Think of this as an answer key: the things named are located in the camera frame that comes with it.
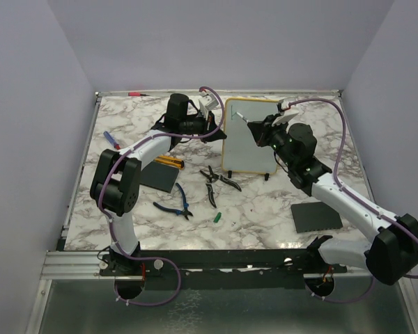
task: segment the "blue marker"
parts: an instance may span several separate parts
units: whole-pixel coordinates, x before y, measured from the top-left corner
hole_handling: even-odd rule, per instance
[[[107,131],[104,131],[104,137],[113,145],[114,148],[120,150],[121,147],[119,146],[118,142],[109,134]]]

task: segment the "blue-handled pliers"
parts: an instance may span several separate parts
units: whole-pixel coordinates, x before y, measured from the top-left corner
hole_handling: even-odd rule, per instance
[[[184,194],[184,190],[183,188],[181,188],[181,185],[179,185],[178,183],[175,183],[175,185],[178,187],[178,189],[180,189],[181,192],[181,196],[183,197],[183,210],[178,210],[178,209],[170,209],[168,207],[163,207],[162,205],[153,202],[153,205],[156,206],[158,209],[165,211],[165,212],[171,212],[176,214],[177,216],[182,215],[184,216],[184,218],[186,218],[187,220],[189,220],[189,218],[187,216],[194,216],[191,211],[189,211],[187,208],[189,207],[189,203],[187,203],[186,200],[186,195]]]

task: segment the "green object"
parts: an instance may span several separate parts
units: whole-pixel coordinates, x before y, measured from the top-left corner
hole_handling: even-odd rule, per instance
[[[218,221],[220,220],[221,217],[222,217],[222,213],[219,212],[214,219],[214,223],[218,223]]]

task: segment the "lavender wall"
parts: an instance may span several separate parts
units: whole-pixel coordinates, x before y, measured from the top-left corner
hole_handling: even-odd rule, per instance
[[[392,0],[48,0],[96,90],[345,88]]]
[[[418,0],[395,1],[344,102],[376,201],[418,219]]]
[[[0,1],[0,334],[26,327],[93,100],[46,1]]]

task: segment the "wooden whiteboard frame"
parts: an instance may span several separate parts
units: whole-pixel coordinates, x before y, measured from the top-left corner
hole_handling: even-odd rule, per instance
[[[229,101],[250,101],[250,102],[268,102],[268,103],[273,103],[274,105],[277,105],[277,102],[279,102],[278,100],[267,100],[267,99],[254,99],[254,98],[248,98],[248,97],[230,97],[228,98],[225,103],[224,103],[224,110],[226,111],[226,115],[224,117],[224,121],[223,121],[223,131],[226,131],[226,119],[228,118],[227,115],[227,106],[228,106],[228,102]],[[233,172],[233,173],[246,173],[246,174],[258,174],[258,175],[274,175],[277,172],[277,168],[278,165],[276,163],[276,169],[273,172],[267,173],[267,172],[251,172],[248,170],[231,170],[231,169],[225,169],[225,167],[223,166],[224,163],[224,142],[225,140],[223,140],[223,145],[222,145],[222,170],[225,172]]]

